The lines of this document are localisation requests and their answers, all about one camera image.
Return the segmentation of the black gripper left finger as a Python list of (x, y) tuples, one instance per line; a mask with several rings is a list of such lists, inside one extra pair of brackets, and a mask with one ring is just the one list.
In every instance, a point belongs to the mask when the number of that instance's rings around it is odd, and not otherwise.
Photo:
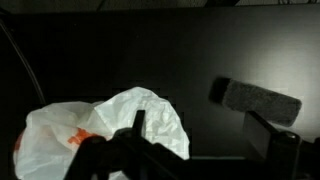
[(111, 180), (114, 172), (129, 180), (182, 180), (185, 161), (142, 137), (145, 113), (138, 110), (133, 126), (117, 130), (111, 140), (102, 136), (83, 140), (64, 180)]

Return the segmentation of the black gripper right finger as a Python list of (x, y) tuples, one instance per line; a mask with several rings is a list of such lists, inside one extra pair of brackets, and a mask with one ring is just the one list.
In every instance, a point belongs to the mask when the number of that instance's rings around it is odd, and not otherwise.
[(263, 158), (268, 180), (320, 180), (320, 138), (313, 143), (279, 131), (254, 111), (244, 116), (243, 132)]

